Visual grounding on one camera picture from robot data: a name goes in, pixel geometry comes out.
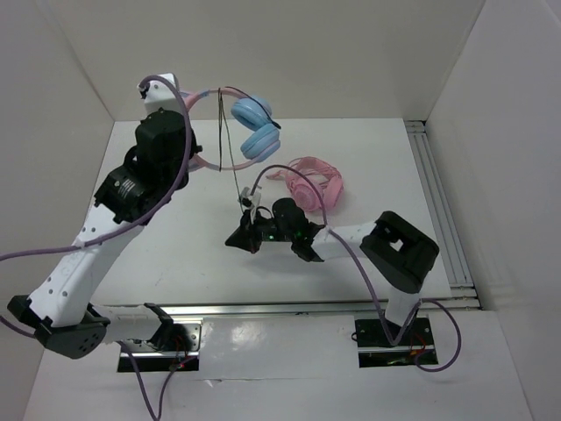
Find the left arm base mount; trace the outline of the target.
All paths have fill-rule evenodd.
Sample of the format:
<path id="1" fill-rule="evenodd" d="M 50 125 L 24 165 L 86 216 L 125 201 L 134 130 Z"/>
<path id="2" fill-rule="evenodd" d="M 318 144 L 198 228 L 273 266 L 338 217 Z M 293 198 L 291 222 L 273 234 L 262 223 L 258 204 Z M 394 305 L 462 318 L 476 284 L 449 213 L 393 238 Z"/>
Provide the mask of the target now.
<path id="1" fill-rule="evenodd" d="M 167 341 L 126 340 L 140 373 L 196 372 L 200 364 L 201 318 L 177 318 Z"/>

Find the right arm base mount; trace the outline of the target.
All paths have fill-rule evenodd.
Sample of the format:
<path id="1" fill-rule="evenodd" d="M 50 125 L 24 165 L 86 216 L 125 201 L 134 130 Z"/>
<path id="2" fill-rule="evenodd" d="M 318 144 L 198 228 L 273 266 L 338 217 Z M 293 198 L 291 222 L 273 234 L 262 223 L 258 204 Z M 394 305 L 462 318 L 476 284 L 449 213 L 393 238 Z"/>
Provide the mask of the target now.
<path id="1" fill-rule="evenodd" d="M 377 318 L 356 319 L 351 338 L 358 347 L 360 368 L 414 366 L 416 357 L 422 366 L 438 365 L 428 318 L 417 318 L 396 346 L 389 343 Z"/>

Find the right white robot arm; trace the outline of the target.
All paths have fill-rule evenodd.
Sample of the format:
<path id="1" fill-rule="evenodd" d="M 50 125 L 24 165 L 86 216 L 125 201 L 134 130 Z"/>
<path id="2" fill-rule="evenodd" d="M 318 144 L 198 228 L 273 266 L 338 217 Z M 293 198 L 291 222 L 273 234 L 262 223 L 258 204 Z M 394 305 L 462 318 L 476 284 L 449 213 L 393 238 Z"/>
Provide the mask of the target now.
<path id="1" fill-rule="evenodd" d="M 351 258 L 379 312 L 384 337 L 392 346 L 411 336 L 425 278 L 439 255 L 439 246 L 432 238 L 393 211 L 384 211 L 377 220 L 362 225 L 333 228 L 309 221 L 290 198 L 277 200 L 269 218 L 257 208 L 244 210 L 225 245 L 256 253 L 265 241 L 287 242 L 306 262 Z M 384 310 L 360 257 L 368 259 L 391 286 Z"/>

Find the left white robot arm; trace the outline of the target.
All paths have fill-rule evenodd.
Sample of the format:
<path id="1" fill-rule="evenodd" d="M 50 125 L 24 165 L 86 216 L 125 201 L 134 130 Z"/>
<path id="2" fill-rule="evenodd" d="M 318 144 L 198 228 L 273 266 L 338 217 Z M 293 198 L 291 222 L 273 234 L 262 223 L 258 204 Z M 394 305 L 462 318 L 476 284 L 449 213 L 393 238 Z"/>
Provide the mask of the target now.
<path id="1" fill-rule="evenodd" d="M 185 331 L 158 305 L 94 305 L 91 298 L 125 248 L 173 193 L 188 184 L 188 161 L 197 152 L 187 113 L 158 109 L 141 120 L 136 144 L 108 173 L 79 234 L 52 273 L 28 296 L 14 296 L 9 312 L 33 330 L 46 349 L 77 360 L 102 343 L 169 346 Z"/>

